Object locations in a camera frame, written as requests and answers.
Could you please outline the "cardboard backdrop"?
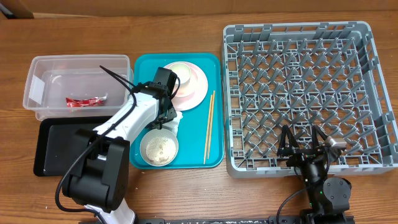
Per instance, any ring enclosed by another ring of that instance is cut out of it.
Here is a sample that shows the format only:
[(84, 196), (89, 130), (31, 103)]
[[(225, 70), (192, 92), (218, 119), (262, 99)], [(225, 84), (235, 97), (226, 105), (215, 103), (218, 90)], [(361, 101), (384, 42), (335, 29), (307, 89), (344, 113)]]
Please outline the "cardboard backdrop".
[(74, 16), (174, 16), (267, 12), (396, 11), (396, 0), (9, 0), (16, 17), (34, 14)]

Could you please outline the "right wooden chopstick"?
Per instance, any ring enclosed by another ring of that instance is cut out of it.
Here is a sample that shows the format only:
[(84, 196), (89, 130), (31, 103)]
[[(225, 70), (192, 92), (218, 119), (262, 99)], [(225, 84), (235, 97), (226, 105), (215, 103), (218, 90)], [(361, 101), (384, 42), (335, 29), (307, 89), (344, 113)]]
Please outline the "right wooden chopstick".
[(211, 139), (212, 139), (212, 129), (213, 129), (213, 114), (214, 114), (214, 105), (215, 105), (215, 90), (213, 90), (212, 94), (212, 102), (211, 102), (211, 114), (210, 114), (210, 128), (209, 128), (209, 138), (208, 138), (208, 150), (207, 150), (207, 159), (210, 158), (210, 148), (211, 148)]

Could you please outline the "left wooden chopstick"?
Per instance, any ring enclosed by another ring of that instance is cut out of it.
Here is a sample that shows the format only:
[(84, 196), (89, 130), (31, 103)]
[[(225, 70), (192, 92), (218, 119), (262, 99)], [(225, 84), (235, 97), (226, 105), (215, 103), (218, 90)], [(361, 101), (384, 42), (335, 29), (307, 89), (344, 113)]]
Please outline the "left wooden chopstick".
[(210, 96), (210, 104), (209, 104), (209, 111), (208, 111), (208, 122), (207, 122), (207, 128), (206, 128), (205, 149), (204, 149), (204, 157), (203, 157), (203, 165), (205, 165), (205, 163), (206, 163), (206, 155), (207, 155), (207, 148), (208, 148), (208, 135), (209, 135), (209, 129), (210, 129), (210, 119), (211, 119), (212, 101), (213, 101), (213, 95)]

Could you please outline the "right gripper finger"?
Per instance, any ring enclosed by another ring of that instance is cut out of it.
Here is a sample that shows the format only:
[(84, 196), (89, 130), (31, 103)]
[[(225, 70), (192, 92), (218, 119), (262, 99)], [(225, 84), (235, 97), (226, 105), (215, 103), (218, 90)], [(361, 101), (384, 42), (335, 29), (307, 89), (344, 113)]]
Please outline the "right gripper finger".
[(283, 125), (280, 135), (278, 151), (295, 151), (298, 148), (299, 144), (296, 141), (291, 130), (289, 129), (289, 126), (286, 124)]
[(316, 149), (320, 146), (318, 142), (318, 137), (321, 137), (324, 141), (327, 139), (327, 135), (320, 129), (319, 126), (313, 125), (312, 126), (312, 149)]

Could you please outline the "red snack wrapper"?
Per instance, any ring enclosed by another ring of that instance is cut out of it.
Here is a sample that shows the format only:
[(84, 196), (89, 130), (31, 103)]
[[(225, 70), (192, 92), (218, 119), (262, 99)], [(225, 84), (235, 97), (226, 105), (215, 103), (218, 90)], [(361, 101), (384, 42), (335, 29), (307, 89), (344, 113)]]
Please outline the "red snack wrapper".
[(107, 96), (94, 97), (85, 100), (77, 100), (73, 98), (65, 98), (67, 106), (70, 108), (82, 108), (92, 106), (103, 106), (107, 100)]

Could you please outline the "white napkin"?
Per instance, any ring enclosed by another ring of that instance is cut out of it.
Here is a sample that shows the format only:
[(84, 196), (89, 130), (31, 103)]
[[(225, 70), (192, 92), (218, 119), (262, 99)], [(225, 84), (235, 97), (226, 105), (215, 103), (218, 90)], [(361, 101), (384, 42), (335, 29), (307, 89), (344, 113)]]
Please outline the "white napkin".
[(183, 118), (181, 111), (177, 111), (176, 114), (177, 116), (173, 120), (162, 125), (162, 129), (167, 129), (171, 131), (175, 136), (178, 133), (178, 126), (180, 124), (181, 119)]

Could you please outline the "teal plastic tray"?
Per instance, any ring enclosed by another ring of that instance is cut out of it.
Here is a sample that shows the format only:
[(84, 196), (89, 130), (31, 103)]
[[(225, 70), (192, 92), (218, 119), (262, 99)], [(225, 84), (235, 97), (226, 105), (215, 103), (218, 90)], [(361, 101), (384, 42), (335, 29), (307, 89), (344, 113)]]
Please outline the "teal plastic tray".
[[(172, 62), (190, 62), (200, 68), (207, 77), (208, 91), (204, 100), (195, 108), (182, 113), (178, 126), (178, 154), (163, 169), (212, 168), (224, 158), (223, 90), (219, 59), (211, 53), (145, 54), (134, 64), (134, 83), (144, 83), (154, 78), (159, 67)], [(206, 130), (211, 94), (215, 94), (213, 126), (209, 158), (204, 161)]]

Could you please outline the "pink large plate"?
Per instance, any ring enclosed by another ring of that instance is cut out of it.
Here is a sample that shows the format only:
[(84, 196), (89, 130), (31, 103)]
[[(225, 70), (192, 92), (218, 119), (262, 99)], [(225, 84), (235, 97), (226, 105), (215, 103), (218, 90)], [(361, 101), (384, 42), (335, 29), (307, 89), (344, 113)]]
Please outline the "pink large plate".
[[(175, 94), (174, 98), (172, 99), (174, 108), (177, 111), (186, 111), (186, 110), (190, 110), (190, 109), (198, 106), (205, 99), (205, 96), (208, 92), (208, 80), (207, 80), (207, 77), (206, 77), (204, 71), (202, 69), (200, 69), (197, 65), (190, 63), (190, 62), (183, 62), (183, 61), (179, 61), (179, 62), (185, 63), (190, 68), (193, 68), (198, 77), (198, 83), (196, 84), (196, 89), (191, 95), (180, 98), (180, 97), (176, 97), (176, 94)], [(170, 66), (173, 63), (166, 65), (164, 68), (167, 68), (170, 70)], [(178, 91), (179, 88), (180, 88), (180, 79), (176, 81), (174, 91), (175, 90)]]

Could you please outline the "rice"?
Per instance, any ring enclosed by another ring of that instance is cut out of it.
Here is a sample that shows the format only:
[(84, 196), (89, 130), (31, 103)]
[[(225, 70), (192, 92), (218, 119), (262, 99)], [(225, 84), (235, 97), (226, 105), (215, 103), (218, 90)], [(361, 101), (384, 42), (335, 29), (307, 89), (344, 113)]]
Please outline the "rice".
[(154, 137), (146, 146), (146, 156), (151, 164), (164, 166), (171, 162), (177, 153), (174, 141), (167, 137)]

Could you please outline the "wooden chopstick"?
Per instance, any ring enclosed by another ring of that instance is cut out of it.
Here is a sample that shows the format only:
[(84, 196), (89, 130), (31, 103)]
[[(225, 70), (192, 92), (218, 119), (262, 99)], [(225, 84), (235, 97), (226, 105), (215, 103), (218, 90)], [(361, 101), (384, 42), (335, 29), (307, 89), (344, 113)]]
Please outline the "wooden chopstick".
[(211, 114), (210, 114), (210, 128), (209, 128), (209, 138), (208, 138), (208, 150), (207, 150), (207, 159), (210, 158), (210, 148), (211, 148), (211, 139), (212, 139), (212, 129), (213, 129), (213, 114), (214, 114), (214, 105), (215, 105), (215, 90), (213, 90), (212, 94), (212, 102), (211, 102)]
[(208, 135), (209, 135), (209, 129), (210, 129), (210, 119), (211, 119), (212, 101), (213, 101), (213, 95), (210, 96), (210, 104), (209, 104), (209, 111), (208, 111), (208, 122), (207, 122), (207, 128), (206, 128), (205, 149), (204, 149), (204, 157), (203, 157), (203, 165), (205, 165), (205, 163), (206, 163), (206, 155), (207, 155), (207, 148), (208, 148)]

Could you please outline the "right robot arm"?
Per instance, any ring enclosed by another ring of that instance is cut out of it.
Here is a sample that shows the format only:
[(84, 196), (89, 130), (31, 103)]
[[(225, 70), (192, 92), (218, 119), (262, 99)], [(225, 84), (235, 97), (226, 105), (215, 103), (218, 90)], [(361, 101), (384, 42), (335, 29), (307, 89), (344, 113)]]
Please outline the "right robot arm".
[(286, 166), (302, 177), (305, 188), (282, 202), (276, 222), (282, 220), (280, 213), (284, 205), (306, 192), (310, 208), (300, 211), (300, 223), (354, 223), (354, 217), (345, 215), (350, 208), (351, 182), (328, 175), (331, 164), (339, 159), (347, 142), (343, 138), (326, 135), (317, 125), (311, 127), (311, 132), (311, 147), (301, 148), (289, 127), (282, 127), (277, 156), (287, 158)]

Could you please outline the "clear plastic bin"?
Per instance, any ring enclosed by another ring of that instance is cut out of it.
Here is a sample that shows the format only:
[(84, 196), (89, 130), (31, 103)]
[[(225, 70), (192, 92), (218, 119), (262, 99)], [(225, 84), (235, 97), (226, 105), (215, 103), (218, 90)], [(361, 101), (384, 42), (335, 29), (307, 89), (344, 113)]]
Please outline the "clear plastic bin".
[[(36, 119), (112, 116), (124, 106), (128, 91), (101, 67), (132, 81), (127, 55), (46, 55), (32, 60), (25, 83), (23, 107)], [(70, 108), (65, 98), (85, 100), (107, 96), (103, 106)]]

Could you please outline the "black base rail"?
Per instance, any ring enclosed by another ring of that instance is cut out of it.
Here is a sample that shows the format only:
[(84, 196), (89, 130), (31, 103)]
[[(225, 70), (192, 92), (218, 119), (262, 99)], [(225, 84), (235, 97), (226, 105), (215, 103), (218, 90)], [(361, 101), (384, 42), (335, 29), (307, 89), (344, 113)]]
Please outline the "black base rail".
[(135, 221), (138, 224), (302, 224), (305, 223), (299, 216), (276, 216), (257, 219), (188, 219), (188, 220), (164, 220), (163, 218), (139, 218)]

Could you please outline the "grey dishwasher rack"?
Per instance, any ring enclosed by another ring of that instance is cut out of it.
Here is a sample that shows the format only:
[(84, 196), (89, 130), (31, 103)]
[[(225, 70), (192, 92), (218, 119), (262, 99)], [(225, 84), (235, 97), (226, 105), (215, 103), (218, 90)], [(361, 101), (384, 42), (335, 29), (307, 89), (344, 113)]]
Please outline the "grey dishwasher rack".
[(397, 167), (397, 123), (368, 23), (237, 24), (223, 30), (226, 167), (234, 178), (284, 177), (283, 126), (310, 147), (312, 126), (344, 139), (336, 175)]

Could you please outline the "grey bowl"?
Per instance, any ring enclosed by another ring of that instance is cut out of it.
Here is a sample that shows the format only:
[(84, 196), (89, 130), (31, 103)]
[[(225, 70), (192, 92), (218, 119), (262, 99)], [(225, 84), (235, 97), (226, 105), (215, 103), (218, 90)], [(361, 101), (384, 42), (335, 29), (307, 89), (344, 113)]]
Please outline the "grey bowl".
[(176, 156), (177, 156), (177, 154), (178, 154), (178, 147), (179, 147), (179, 145), (178, 145), (178, 140), (177, 140), (177, 137), (176, 137), (171, 131), (169, 131), (169, 130), (167, 130), (167, 129), (153, 129), (153, 130), (150, 130), (150, 131), (149, 131), (148, 133), (146, 133), (146, 134), (144, 135), (144, 137), (142, 138), (141, 143), (140, 143), (140, 153), (141, 153), (142, 158), (143, 158), (150, 166), (162, 167), (162, 166), (156, 166), (156, 165), (154, 165), (154, 164), (151, 164), (150, 161), (148, 160), (147, 156), (146, 156), (146, 146), (147, 146), (148, 142), (149, 142), (152, 138), (154, 138), (154, 137), (167, 137), (167, 138), (172, 139), (172, 140), (174, 141), (176, 147), (177, 147)]

